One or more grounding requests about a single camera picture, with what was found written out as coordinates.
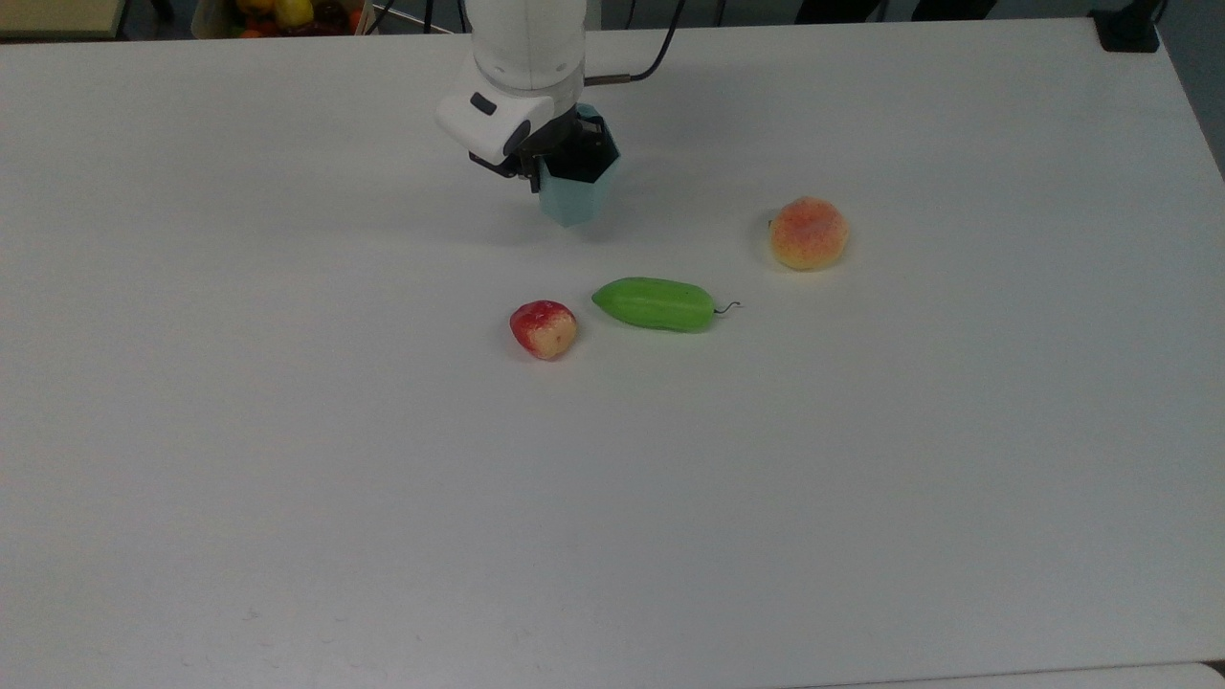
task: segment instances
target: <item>person's leg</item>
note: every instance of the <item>person's leg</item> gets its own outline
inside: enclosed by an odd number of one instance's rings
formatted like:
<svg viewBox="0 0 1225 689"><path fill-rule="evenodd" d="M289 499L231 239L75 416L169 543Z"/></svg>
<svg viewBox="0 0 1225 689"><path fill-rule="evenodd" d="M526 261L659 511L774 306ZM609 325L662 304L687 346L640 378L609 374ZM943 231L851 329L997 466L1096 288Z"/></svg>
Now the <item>person's leg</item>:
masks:
<svg viewBox="0 0 1225 689"><path fill-rule="evenodd" d="M910 21L985 20L995 4L996 0L919 0Z"/></svg>
<svg viewBox="0 0 1225 689"><path fill-rule="evenodd" d="M867 21L881 0L804 0L795 15L797 25L833 25Z"/></svg>

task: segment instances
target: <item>black stand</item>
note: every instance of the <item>black stand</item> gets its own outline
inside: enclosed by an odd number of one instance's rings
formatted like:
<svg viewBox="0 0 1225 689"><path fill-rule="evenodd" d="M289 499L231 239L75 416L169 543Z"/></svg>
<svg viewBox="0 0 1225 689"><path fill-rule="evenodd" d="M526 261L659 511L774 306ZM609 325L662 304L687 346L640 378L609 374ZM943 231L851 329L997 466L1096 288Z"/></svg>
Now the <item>black stand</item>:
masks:
<svg viewBox="0 0 1225 689"><path fill-rule="evenodd" d="M1089 12L1102 49L1110 53L1156 53L1161 40L1156 37L1153 12L1160 4L1161 0L1136 0L1117 12Z"/></svg>

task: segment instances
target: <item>fake fruit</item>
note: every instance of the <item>fake fruit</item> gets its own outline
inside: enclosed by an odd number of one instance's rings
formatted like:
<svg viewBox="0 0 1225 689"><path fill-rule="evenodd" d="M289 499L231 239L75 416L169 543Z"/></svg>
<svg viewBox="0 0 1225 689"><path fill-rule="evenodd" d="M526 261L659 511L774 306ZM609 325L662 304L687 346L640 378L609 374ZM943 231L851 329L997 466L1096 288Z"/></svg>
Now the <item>fake fruit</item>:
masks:
<svg viewBox="0 0 1225 689"><path fill-rule="evenodd" d="M234 6L239 12L255 17L271 12L272 2L273 0L234 0Z"/></svg>
<svg viewBox="0 0 1225 689"><path fill-rule="evenodd" d="M283 29L315 21L315 7L310 0L273 0L272 10L277 17L277 26Z"/></svg>
<svg viewBox="0 0 1225 689"><path fill-rule="evenodd" d="M802 196L769 223L769 245L780 264L794 270L823 268L842 256L850 228L829 201Z"/></svg>
<svg viewBox="0 0 1225 689"><path fill-rule="evenodd" d="M706 289L658 277L624 277L600 287L592 302L621 322L638 327L697 332L714 318Z"/></svg>
<svg viewBox="0 0 1225 689"><path fill-rule="evenodd" d="M578 335L578 322L557 302L532 302L511 314L511 332L529 354L548 360L570 348Z"/></svg>

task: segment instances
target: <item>fruit basket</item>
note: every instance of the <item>fruit basket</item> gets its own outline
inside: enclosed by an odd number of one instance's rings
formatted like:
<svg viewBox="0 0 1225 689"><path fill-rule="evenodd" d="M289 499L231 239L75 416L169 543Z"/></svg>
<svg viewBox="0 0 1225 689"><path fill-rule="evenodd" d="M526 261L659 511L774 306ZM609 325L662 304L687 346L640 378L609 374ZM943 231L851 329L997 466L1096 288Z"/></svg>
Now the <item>fruit basket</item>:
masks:
<svg viewBox="0 0 1225 689"><path fill-rule="evenodd" d="M371 0L200 0L196 38L268 38L364 34Z"/></svg>

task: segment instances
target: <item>yellow fruit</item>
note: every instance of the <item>yellow fruit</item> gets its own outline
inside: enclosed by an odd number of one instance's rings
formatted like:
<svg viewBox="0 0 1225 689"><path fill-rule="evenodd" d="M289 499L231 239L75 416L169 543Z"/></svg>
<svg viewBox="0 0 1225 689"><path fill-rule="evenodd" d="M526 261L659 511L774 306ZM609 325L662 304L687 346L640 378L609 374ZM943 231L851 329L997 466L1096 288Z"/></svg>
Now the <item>yellow fruit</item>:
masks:
<svg viewBox="0 0 1225 689"><path fill-rule="evenodd" d="M310 0L273 0L272 10L281 28L298 28L315 21L315 7Z"/></svg>
<svg viewBox="0 0 1225 689"><path fill-rule="evenodd" d="M272 2L273 0L234 0L239 12L252 17L271 12Z"/></svg>

